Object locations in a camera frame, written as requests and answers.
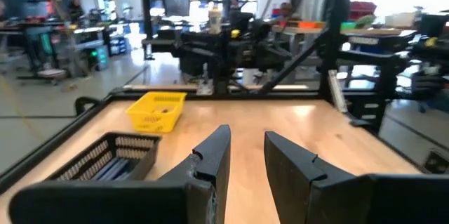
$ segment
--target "yellow plastic basket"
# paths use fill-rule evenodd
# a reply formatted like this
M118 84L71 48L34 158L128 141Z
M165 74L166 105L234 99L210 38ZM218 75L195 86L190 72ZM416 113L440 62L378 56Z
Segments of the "yellow plastic basket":
M133 128L145 133L168 133L184 107L186 93L149 92L131 105L126 114Z

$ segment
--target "bottle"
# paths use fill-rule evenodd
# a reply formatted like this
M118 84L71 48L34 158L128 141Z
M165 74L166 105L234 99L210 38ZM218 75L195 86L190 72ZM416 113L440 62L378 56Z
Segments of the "bottle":
M222 11L214 4L209 10L209 34L219 34L222 31Z

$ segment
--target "black wire basket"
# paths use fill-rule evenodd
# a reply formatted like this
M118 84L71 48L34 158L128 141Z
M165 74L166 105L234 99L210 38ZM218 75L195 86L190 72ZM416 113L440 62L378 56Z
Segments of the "black wire basket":
M143 180L156 161L160 139L106 133L47 180Z

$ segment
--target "black bin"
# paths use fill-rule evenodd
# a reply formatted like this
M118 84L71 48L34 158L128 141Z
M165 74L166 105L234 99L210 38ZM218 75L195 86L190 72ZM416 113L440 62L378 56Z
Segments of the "black bin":
M47 180L97 180L114 158L126 159L123 180L143 180L156 161L161 137L110 132L58 169Z

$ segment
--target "floor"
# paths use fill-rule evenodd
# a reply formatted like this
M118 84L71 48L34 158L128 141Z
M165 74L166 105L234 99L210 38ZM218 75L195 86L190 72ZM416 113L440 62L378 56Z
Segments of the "floor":
M182 82L177 59L170 54L155 55L156 60L146 68L142 58L141 50L113 58L108 70L94 72L89 79L76 80L78 88L73 91L64 91L64 87L73 82L71 80L51 86L41 81L20 82L15 80L15 72L7 74L9 91L2 87L0 92L0 132L3 135L0 172L70 123L74 101L80 96L104 98L113 88L142 84L145 75L147 84L152 85ZM449 134L448 119L449 114L436 110L421 114L416 103L397 100L389 108L380 136L392 145L401 146L416 160L424 161L427 155L424 150L432 144L427 138L445 140Z

